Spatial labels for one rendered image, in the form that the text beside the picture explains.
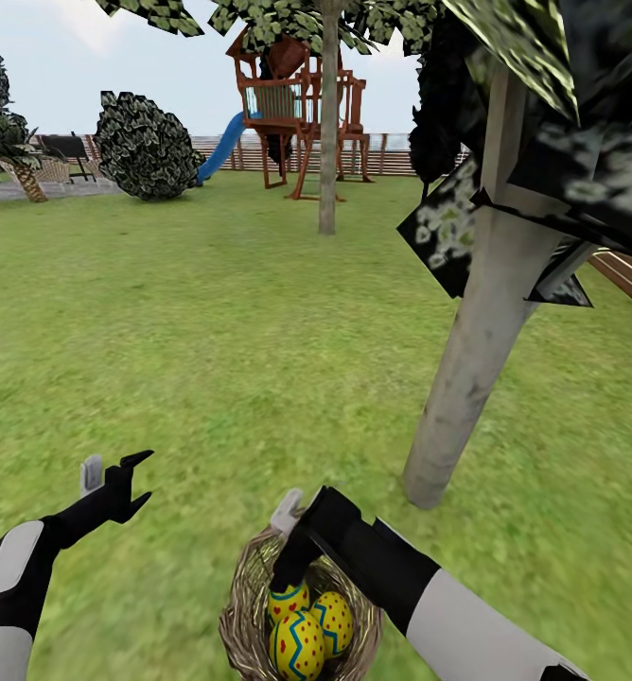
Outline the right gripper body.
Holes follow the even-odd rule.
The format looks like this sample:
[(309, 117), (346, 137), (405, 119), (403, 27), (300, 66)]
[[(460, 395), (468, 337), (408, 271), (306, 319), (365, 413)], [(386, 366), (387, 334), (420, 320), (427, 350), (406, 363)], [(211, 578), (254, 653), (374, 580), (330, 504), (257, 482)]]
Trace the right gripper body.
[(293, 588), (299, 586), (306, 577), (309, 565), (322, 557), (321, 554), (312, 554), (303, 547), (299, 537), (300, 525), (299, 520), (290, 533), (287, 545), (280, 551), (273, 566), (273, 571), (276, 571)]

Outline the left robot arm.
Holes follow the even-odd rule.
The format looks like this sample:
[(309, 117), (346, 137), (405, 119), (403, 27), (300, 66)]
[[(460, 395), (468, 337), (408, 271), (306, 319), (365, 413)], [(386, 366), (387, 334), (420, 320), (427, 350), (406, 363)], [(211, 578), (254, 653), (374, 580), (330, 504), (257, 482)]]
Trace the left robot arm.
[(153, 451), (139, 451), (104, 471), (102, 455), (80, 465), (80, 500), (56, 515), (14, 527), (0, 540), (0, 681), (26, 681), (52, 565), (107, 520), (127, 522), (152, 495), (131, 502), (132, 470)]

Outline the wicker basket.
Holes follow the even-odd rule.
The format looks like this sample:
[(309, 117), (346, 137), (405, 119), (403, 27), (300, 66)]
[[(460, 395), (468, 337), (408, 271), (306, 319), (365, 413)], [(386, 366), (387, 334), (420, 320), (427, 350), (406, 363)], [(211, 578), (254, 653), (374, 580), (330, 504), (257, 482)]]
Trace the wicker basket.
[[(299, 521), (305, 511), (306, 508), (298, 508), (293, 518)], [(272, 581), (277, 557), (287, 545), (281, 534), (274, 533), (271, 525), (269, 523), (260, 531), (239, 555), (229, 592), (230, 604), (221, 609), (218, 617), (219, 633), (230, 669), (238, 671), (242, 681), (288, 681), (277, 672), (269, 655), (271, 626), (265, 590)], [(265, 557), (263, 549), (273, 541), (275, 552), (271, 551)], [(252, 571), (246, 569), (253, 557), (258, 560), (258, 577), (252, 576)], [(365, 598), (333, 561), (328, 564), (319, 557), (309, 565), (306, 577), (330, 583), (347, 601), (354, 622), (350, 646), (337, 658), (325, 660), (325, 675), (317, 681), (363, 681), (374, 664), (382, 641), (385, 609)], [(324, 591), (311, 585), (309, 593), (319, 596)]]

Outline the easter egg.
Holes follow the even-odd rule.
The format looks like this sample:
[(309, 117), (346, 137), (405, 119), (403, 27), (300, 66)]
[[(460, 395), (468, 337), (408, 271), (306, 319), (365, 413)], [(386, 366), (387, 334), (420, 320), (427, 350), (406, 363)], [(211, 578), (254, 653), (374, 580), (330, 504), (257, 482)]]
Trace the easter egg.
[(307, 577), (305, 577), (296, 588), (289, 585), (285, 593), (269, 591), (267, 594), (267, 604), (270, 626), (276, 626), (280, 620), (293, 611), (307, 612), (313, 600), (313, 595), (309, 593), (309, 588), (310, 584)]
[(325, 665), (325, 636), (316, 615), (293, 611), (269, 632), (272, 664), (288, 681), (317, 681)]
[(325, 636), (325, 658), (337, 658), (350, 646), (353, 615), (347, 601), (335, 589), (326, 589), (312, 600), (310, 613), (316, 615)]

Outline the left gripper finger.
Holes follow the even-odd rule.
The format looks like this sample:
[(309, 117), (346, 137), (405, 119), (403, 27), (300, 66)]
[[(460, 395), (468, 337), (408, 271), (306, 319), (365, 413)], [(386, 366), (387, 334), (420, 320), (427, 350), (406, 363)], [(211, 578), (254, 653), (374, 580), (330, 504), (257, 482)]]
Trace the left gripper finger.
[(141, 506), (143, 506), (143, 504), (145, 504), (145, 502), (147, 502), (151, 495), (151, 492), (145, 493), (145, 495), (142, 495), (131, 503), (130, 517), (133, 517), (137, 513), (137, 511), (141, 508)]
[(120, 459), (120, 466), (132, 471), (135, 466), (152, 455), (152, 453), (153, 451), (151, 449), (147, 449), (146, 451), (139, 451), (139, 453), (133, 453), (133, 455), (122, 457), (122, 459)]

